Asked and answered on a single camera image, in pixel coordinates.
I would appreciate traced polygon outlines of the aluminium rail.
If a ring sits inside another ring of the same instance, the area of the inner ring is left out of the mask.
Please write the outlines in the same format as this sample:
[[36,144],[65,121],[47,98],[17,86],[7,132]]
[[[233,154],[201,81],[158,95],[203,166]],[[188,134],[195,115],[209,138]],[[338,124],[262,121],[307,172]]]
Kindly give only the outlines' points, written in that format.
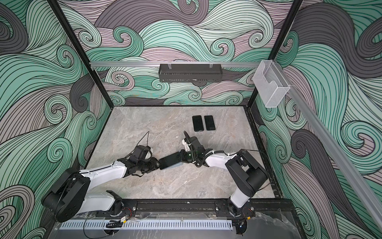
[[370,185],[365,181],[360,172],[355,168],[345,151],[334,139],[320,118],[306,103],[303,95],[295,87],[295,84],[290,82],[290,79],[287,77],[280,64],[275,63],[274,65],[276,72],[281,75],[281,79],[289,86],[288,92],[291,98],[293,98],[297,107],[300,109],[300,112],[304,115],[307,122],[315,131],[317,138],[323,144],[323,147],[327,151],[328,155],[335,161],[378,228],[381,229],[382,203],[380,199],[377,197]]
[[260,65],[260,62],[200,62],[200,61],[91,61],[89,62],[92,68],[97,67],[160,67],[161,64],[166,64],[169,67],[172,65],[181,64],[202,64],[202,65],[221,65],[222,68],[254,68]]

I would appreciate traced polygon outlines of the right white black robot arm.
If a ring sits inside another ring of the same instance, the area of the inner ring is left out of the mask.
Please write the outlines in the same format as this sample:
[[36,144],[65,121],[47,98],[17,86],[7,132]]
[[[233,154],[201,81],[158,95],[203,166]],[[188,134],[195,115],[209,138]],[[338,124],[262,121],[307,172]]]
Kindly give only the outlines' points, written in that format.
[[198,168],[204,166],[227,170],[236,184],[234,193],[227,200],[227,206],[232,216],[241,215],[247,201],[268,180],[269,175],[265,168],[246,149],[236,153],[226,153],[223,150],[204,148],[197,137],[190,137],[186,131],[184,135],[182,144],[186,155],[182,160]]

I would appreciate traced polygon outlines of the black smartphone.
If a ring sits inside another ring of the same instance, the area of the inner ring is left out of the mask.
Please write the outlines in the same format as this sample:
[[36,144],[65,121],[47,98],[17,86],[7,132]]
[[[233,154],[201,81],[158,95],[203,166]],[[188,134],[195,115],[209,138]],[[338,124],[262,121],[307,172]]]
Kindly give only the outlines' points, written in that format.
[[163,157],[159,160],[159,163],[160,163],[161,170],[180,166],[183,164],[182,153],[176,152],[166,157]]
[[214,123],[214,118],[212,115],[204,116],[205,124],[206,124],[206,130],[207,131],[214,131],[216,130],[216,126]]

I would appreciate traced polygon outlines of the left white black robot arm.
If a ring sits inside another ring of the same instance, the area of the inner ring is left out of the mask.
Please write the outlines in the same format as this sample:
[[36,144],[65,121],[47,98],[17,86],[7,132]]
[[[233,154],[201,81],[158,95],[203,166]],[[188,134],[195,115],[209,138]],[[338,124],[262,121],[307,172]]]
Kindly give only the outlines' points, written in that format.
[[112,190],[92,193],[91,190],[109,181],[128,176],[141,177],[160,168],[149,146],[138,145],[127,156],[113,163],[91,169],[69,168],[44,194],[41,204],[62,223],[75,215],[94,211],[118,216],[124,208],[123,199]]

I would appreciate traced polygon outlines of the back aluminium rail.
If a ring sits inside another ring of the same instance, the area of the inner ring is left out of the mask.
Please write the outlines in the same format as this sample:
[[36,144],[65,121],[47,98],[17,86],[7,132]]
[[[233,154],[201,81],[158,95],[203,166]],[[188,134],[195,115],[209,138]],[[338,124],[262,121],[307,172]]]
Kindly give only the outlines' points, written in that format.
[[92,68],[97,67],[160,67],[161,64],[166,64],[169,67],[172,65],[181,64],[202,64],[202,65],[221,65],[222,68],[254,68],[260,65],[260,62],[200,62],[200,61],[91,61],[89,62]]

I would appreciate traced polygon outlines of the black wall tray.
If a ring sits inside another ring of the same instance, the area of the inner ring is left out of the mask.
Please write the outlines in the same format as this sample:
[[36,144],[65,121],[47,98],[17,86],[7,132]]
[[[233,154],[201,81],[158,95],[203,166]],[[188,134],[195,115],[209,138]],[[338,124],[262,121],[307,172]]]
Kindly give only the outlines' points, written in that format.
[[194,83],[194,82],[220,82],[223,78],[221,65],[181,64],[169,67],[161,64],[159,79],[166,83]]

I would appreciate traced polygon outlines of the clear acrylic wall holder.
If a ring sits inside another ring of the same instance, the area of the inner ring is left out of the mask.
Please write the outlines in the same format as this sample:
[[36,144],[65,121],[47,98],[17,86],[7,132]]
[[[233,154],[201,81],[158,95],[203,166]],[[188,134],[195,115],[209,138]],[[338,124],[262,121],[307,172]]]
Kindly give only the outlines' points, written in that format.
[[273,60],[261,61],[252,79],[266,108],[276,108],[290,90],[287,75]]

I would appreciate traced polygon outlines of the black phone case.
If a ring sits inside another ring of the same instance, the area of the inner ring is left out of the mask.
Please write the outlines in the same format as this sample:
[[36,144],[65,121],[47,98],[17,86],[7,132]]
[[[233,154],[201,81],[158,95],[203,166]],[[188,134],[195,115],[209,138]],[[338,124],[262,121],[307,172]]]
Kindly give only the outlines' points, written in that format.
[[204,131],[203,119],[201,115],[192,116],[192,120],[195,132]]

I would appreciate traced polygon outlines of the right aluminium rail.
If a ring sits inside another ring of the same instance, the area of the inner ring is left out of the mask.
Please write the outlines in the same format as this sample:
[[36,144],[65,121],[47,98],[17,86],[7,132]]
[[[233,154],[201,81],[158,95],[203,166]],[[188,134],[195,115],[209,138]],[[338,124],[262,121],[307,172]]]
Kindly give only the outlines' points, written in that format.
[[280,64],[275,63],[274,65],[276,72],[281,75],[281,79],[289,86],[288,92],[291,98],[293,98],[297,107],[300,109],[300,112],[304,115],[307,122],[315,131],[317,138],[323,144],[323,147],[327,151],[328,155],[335,161],[378,228],[381,229],[382,203],[380,199],[377,197],[370,185],[365,181],[360,172],[355,168],[345,151],[334,139],[320,118],[306,103],[303,95],[295,87],[295,84],[290,82],[290,79],[287,77]]

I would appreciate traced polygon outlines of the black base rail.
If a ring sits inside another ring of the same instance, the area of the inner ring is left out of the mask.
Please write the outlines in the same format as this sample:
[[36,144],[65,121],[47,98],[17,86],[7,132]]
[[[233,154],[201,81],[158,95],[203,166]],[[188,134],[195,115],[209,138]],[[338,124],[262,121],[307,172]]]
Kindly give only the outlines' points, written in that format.
[[78,212],[66,208],[66,219],[76,214],[96,212],[101,217],[136,216],[142,213],[211,213],[218,217],[252,216],[259,211],[292,211],[288,199],[249,199],[237,208],[228,199],[117,199],[111,206],[102,205],[98,199],[85,202]]

